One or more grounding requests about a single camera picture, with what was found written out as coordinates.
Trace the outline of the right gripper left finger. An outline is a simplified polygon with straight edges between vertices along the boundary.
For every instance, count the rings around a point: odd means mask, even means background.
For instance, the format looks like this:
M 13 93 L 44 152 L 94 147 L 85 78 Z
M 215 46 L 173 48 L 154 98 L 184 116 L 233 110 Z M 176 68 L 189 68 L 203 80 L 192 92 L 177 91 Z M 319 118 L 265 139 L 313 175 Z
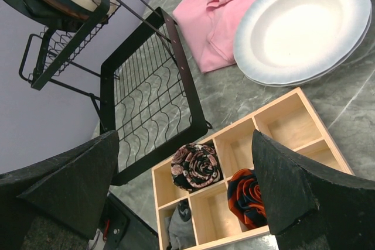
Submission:
M 1 174 L 1 249 L 82 249 L 95 237 L 117 165 L 117 131 Z

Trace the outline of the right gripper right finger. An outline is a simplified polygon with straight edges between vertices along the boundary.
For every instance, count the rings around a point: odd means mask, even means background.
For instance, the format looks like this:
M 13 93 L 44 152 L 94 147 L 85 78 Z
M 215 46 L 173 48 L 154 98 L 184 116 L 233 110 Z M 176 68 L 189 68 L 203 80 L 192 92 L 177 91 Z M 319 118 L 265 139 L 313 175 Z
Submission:
M 252 154 L 279 249 L 374 249 L 374 181 L 300 155 L 258 130 Z

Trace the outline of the white round plate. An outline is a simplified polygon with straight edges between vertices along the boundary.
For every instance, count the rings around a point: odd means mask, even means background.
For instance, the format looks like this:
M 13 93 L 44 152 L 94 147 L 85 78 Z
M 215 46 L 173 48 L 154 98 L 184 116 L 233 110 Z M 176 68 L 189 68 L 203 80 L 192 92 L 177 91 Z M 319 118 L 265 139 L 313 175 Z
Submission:
M 256 83 L 299 84 L 350 56 L 371 15 L 371 0 L 255 0 L 237 28 L 234 58 Z

